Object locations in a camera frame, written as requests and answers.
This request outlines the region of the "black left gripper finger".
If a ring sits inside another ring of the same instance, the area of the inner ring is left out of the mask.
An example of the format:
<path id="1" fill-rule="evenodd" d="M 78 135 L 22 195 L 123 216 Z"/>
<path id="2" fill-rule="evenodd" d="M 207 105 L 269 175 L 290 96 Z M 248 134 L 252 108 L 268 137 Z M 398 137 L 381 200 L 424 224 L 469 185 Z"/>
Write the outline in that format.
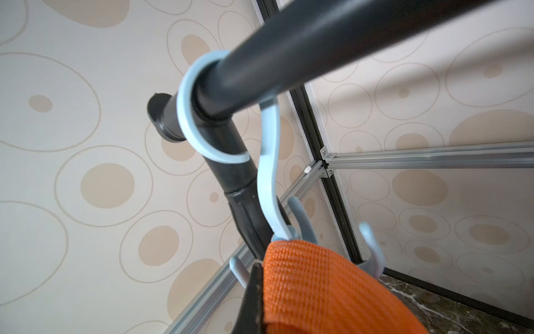
<path id="1" fill-rule="evenodd" d="M 232 333 L 264 334 L 264 269 L 255 262 L 248 276 L 246 291 Z"/>

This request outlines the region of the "dark grey clothes rack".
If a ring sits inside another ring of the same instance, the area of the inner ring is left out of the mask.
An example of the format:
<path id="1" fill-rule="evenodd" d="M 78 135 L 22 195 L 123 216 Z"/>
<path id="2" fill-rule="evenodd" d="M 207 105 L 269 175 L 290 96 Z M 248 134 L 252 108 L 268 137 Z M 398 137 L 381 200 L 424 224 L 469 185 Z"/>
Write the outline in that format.
<path id="1" fill-rule="evenodd" d="M 489 2 L 293 1 L 223 60 L 201 70 L 186 102 L 192 102 L 193 119 L 210 144 L 224 153 L 248 153 L 234 113 Z M 186 140 L 177 116 L 181 96 L 155 94 L 147 106 L 154 128 L 171 143 Z M 261 213 L 256 165 L 205 159 L 240 235 L 263 260 L 273 232 Z"/>

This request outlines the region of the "black corner frame post left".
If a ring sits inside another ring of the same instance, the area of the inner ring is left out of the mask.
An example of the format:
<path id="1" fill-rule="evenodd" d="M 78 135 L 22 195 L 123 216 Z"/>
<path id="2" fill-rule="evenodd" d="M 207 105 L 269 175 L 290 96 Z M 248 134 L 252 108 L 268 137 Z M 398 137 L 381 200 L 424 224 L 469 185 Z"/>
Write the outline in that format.
<path id="1" fill-rule="evenodd" d="M 327 198 L 331 214 L 335 219 L 336 227 L 341 235 L 340 239 L 343 247 L 350 261 L 355 264 L 361 264 L 363 263 L 362 255 L 357 244 L 357 238 L 351 227 L 349 213 L 343 201 L 337 179 L 333 171 L 327 169 L 328 164 L 323 158 L 326 147 L 319 129 L 318 121 L 320 121 L 320 118 L 315 115 L 310 96 L 305 86 L 300 85 L 291 89 L 289 96 L 313 160 L 320 162 L 326 168 L 325 172 L 327 176 L 322 179 L 322 189 Z"/>

